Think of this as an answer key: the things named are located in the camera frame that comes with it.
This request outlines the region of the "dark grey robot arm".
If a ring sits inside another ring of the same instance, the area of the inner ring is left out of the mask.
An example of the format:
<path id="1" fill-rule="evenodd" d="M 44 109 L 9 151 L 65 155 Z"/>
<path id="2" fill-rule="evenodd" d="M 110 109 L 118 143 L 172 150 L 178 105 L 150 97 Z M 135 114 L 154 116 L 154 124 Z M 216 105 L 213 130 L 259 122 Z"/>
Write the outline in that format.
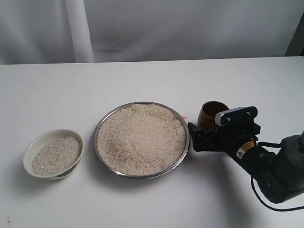
<path id="1" fill-rule="evenodd" d="M 224 152 L 256 180 L 263 195 L 278 204 L 304 192 L 304 135 L 280 143 L 259 142 L 261 127 L 254 122 L 254 106 L 238 107 L 215 116 L 213 132 L 192 123 L 188 129 L 196 152 Z"/>

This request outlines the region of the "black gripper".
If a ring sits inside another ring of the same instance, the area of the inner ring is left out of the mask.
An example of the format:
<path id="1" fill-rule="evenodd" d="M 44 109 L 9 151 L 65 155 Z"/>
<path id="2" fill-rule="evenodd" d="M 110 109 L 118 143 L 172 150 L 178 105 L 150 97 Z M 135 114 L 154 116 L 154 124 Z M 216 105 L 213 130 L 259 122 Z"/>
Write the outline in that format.
<path id="1" fill-rule="evenodd" d="M 254 123 L 258 110 L 254 106 L 237 107 L 215 115 L 217 131 L 207 134 L 203 129 L 188 122 L 192 138 L 192 147 L 196 152 L 225 152 L 228 155 L 242 157 L 254 148 L 261 126 Z"/>

